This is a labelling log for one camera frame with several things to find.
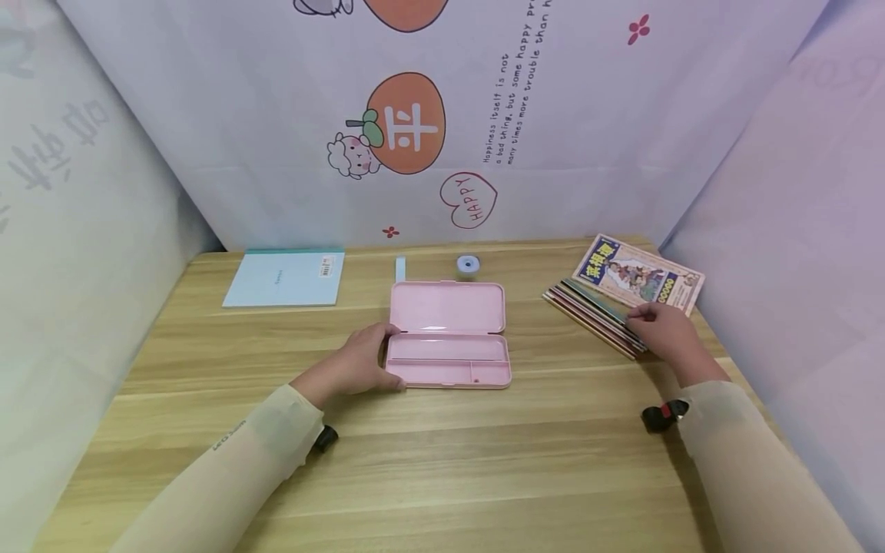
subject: small flower print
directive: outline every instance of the small flower print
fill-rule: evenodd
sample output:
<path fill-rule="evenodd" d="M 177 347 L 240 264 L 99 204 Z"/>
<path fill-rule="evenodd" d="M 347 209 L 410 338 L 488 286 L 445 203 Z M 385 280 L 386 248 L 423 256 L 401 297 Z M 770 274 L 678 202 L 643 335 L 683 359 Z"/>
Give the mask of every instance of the small flower print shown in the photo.
<path fill-rule="evenodd" d="M 640 36 L 645 36 L 651 31 L 651 27 L 646 25 L 649 22 L 649 14 L 646 13 L 643 15 L 639 21 L 630 24 L 630 40 L 627 41 L 627 45 L 631 45 L 637 40 L 639 40 Z"/>

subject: wall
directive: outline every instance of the wall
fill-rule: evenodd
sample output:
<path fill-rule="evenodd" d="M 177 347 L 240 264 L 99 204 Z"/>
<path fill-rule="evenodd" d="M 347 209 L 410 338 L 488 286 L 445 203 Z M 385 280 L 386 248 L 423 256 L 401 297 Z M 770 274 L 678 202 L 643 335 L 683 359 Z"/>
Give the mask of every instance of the wall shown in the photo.
<path fill-rule="evenodd" d="M 0 0 L 0 549 L 27 551 L 211 231 L 58 7 Z"/>
<path fill-rule="evenodd" d="M 659 242 L 826 3 L 60 0 L 231 250 Z"/>
<path fill-rule="evenodd" d="M 885 551 L 885 3 L 835 1 L 664 252 L 869 551 Z"/>

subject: light blue notebook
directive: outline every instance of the light blue notebook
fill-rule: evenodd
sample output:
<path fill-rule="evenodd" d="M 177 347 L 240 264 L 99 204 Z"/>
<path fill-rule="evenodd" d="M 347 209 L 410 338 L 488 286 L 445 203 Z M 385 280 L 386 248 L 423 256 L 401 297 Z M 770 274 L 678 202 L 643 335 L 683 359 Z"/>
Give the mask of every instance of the light blue notebook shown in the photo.
<path fill-rule="evenodd" d="M 247 250 L 222 307 L 335 305 L 344 250 Z"/>

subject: person's right hand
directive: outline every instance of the person's right hand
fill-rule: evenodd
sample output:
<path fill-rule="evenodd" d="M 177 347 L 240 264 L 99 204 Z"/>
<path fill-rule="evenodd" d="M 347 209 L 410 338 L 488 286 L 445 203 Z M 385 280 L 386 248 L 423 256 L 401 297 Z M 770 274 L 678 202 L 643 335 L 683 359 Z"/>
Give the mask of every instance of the person's right hand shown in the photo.
<path fill-rule="evenodd" d="M 695 325 L 672 305 L 646 303 L 634 307 L 627 314 L 627 328 L 670 365 L 709 355 Z"/>

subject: book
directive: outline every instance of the book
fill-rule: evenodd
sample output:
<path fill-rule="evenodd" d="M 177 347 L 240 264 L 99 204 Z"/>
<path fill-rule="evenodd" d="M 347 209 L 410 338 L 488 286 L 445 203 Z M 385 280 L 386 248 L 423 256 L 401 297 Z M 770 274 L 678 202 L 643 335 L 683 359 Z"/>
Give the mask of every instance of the book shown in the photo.
<path fill-rule="evenodd" d="M 600 234 L 572 275 L 589 290 L 625 305 L 666 303 L 691 314 L 704 275 Z"/>
<path fill-rule="evenodd" d="M 247 250 L 222 307 L 335 305 L 344 250 Z"/>
<path fill-rule="evenodd" d="M 560 281 L 544 291 L 543 298 L 625 357 L 636 359 L 647 350 L 627 328 L 627 307 L 595 295 L 574 280 Z"/>

